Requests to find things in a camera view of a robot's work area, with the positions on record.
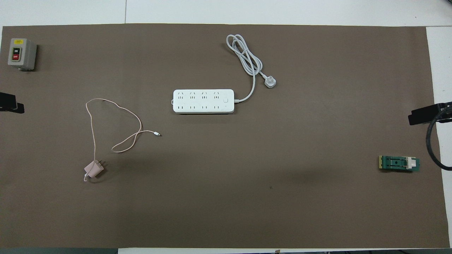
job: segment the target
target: white table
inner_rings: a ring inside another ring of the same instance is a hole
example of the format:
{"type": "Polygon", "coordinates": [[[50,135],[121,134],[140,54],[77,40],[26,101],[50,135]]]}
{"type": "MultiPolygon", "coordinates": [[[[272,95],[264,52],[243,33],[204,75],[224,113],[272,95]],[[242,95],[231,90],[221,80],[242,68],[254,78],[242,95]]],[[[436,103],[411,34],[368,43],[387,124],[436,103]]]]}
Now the white table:
{"type": "MultiPolygon", "coordinates": [[[[452,4],[446,0],[0,1],[1,27],[122,23],[426,26],[435,103],[452,101],[452,4]]],[[[452,157],[446,156],[452,154],[452,135],[450,135],[452,124],[437,124],[437,130],[441,161],[445,165],[452,165],[452,157]]],[[[452,183],[452,172],[443,170],[446,213],[449,232],[452,232],[452,185],[450,183],[452,183]]],[[[133,248],[120,249],[119,253],[219,254],[264,253],[276,250],[133,248]]],[[[332,249],[281,249],[281,252],[320,250],[332,249]]]]}

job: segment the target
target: on off switch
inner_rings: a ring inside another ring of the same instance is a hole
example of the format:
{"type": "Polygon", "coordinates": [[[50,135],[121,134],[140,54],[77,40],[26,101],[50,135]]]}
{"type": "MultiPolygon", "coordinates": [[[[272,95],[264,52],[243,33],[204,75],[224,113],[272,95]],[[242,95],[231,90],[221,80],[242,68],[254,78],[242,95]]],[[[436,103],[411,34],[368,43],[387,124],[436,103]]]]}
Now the on off switch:
{"type": "Polygon", "coordinates": [[[11,60],[13,60],[13,61],[20,60],[20,48],[19,47],[13,48],[13,56],[11,57],[11,60]]]}

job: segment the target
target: charging cable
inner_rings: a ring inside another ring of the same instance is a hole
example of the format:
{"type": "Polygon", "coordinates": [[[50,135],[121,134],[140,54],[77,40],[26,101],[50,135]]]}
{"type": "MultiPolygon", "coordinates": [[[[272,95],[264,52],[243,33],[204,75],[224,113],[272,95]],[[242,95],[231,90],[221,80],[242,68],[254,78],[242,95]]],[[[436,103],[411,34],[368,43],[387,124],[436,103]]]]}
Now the charging cable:
{"type": "Polygon", "coordinates": [[[113,103],[116,107],[118,107],[118,108],[120,108],[120,109],[124,109],[125,111],[127,111],[127,112],[129,112],[130,114],[132,114],[133,116],[135,116],[135,117],[137,118],[138,122],[140,123],[140,128],[138,129],[138,131],[135,132],[135,133],[133,133],[132,135],[130,135],[128,138],[124,139],[124,140],[121,141],[120,143],[117,143],[116,145],[114,145],[114,146],[111,148],[111,151],[112,151],[112,152],[115,152],[115,153],[122,153],[122,152],[125,152],[125,151],[131,149],[131,148],[135,145],[135,143],[136,143],[136,141],[137,141],[138,134],[143,133],[143,132],[152,132],[152,133],[153,133],[154,135],[156,135],[156,136],[161,136],[160,133],[158,133],[158,132],[143,130],[143,124],[142,124],[140,118],[139,118],[134,112],[128,110],[127,108],[123,108],[123,107],[119,106],[116,102],[113,102],[113,101],[107,100],[107,99],[102,99],[102,98],[94,98],[94,99],[90,100],[89,102],[87,102],[87,103],[85,104],[85,107],[86,107],[86,111],[87,111],[88,114],[89,114],[89,119],[90,119],[90,122],[91,122],[91,133],[93,134],[93,143],[94,143],[94,160],[93,160],[93,162],[91,162],[90,164],[88,164],[88,166],[85,167],[85,171],[86,171],[85,178],[84,178],[84,181],[85,181],[85,182],[88,180],[88,176],[94,177],[94,176],[96,176],[100,171],[102,171],[102,170],[104,169],[104,168],[102,167],[102,165],[96,160],[96,139],[94,138],[93,116],[91,115],[91,112],[90,112],[89,109],[88,109],[88,103],[90,103],[90,102],[92,102],[92,101],[94,101],[94,100],[101,100],[101,101],[107,101],[107,102],[113,103]],[[115,150],[114,150],[115,147],[117,147],[118,145],[121,145],[122,143],[126,142],[126,141],[129,140],[131,137],[134,137],[134,138],[133,138],[133,143],[132,143],[128,148],[126,148],[126,149],[124,149],[124,150],[121,150],[121,151],[115,151],[115,150]]]}
{"type": "Polygon", "coordinates": [[[273,88],[276,85],[276,79],[272,76],[266,76],[262,73],[262,61],[256,57],[246,45],[245,39],[240,34],[230,34],[226,37],[226,44],[238,56],[242,63],[243,69],[248,75],[253,76],[253,86],[250,93],[243,99],[235,99],[234,103],[240,103],[247,100],[254,92],[256,86],[256,75],[260,74],[265,79],[265,85],[273,88]]]}

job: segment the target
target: black cable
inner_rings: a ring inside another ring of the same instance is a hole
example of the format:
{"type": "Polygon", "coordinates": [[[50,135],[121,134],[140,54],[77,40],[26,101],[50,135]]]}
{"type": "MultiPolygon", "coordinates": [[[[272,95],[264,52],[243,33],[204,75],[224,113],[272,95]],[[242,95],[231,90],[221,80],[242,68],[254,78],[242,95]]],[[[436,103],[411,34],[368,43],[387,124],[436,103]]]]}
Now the black cable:
{"type": "Polygon", "coordinates": [[[444,170],[452,171],[452,167],[448,167],[448,166],[442,164],[441,161],[439,161],[436,158],[436,156],[432,150],[432,145],[430,144],[430,136],[432,135],[433,126],[435,126],[435,123],[436,123],[436,121],[438,121],[439,118],[441,118],[444,114],[447,114],[447,113],[452,113],[452,106],[449,106],[449,107],[445,108],[444,110],[442,110],[441,112],[438,112],[438,114],[436,114],[435,118],[433,118],[433,120],[430,122],[430,124],[428,125],[428,129],[427,129],[427,135],[425,136],[425,143],[427,144],[428,155],[430,155],[430,158],[432,158],[433,162],[436,165],[438,165],[438,167],[440,167],[444,170]]]}

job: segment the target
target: white power strip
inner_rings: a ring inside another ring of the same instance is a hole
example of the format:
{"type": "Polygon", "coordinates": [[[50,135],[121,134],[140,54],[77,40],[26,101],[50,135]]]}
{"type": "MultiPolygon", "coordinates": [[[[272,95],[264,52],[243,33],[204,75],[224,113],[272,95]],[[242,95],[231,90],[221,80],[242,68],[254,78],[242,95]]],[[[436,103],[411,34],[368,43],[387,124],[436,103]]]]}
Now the white power strip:
{"type": "Polygon", "coordinates": [[[178,114],[229,114],[234,112],[231,89],[177,89],[171,101],[178,114]]]}

